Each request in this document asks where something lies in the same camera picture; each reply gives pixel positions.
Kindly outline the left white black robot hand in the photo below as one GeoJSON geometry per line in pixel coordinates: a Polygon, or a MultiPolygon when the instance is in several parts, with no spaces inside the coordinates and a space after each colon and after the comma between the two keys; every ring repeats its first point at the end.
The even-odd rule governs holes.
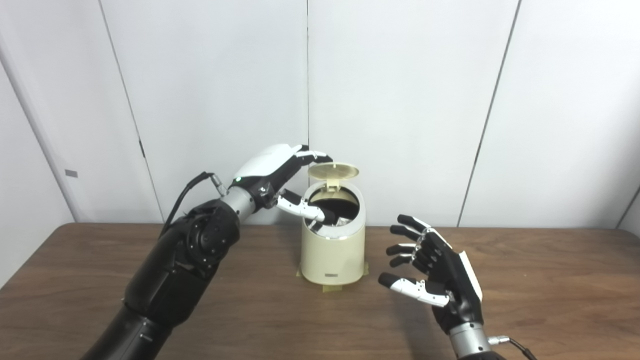
{"type": "Polygon", "coordinates": [[[285,187],[303,167],[332,161],[326,153],[310,150],[307,145],[268,146],[240,167],[222,200],[240,222],[262,209],[276,207],[299,218],[334,225],[338,222],[334,212],[311,205],[285,187]]]}

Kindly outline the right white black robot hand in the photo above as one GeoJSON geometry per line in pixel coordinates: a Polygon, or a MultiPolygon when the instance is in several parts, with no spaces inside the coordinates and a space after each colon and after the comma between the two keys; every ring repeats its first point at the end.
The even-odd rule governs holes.
{"type": "Polygon", "coordinates": [[[382,272],[378,283],[386,289],[430,305],[436,323],[448,335],[467,323],[483,325],[483,292],[465,251],[455,251],[438,230],[406,214],[390,226],[394,235],[411,243],[398,243],[386,249],[393,256],[390,266],[411,265],[425,279],[382,272]]]}

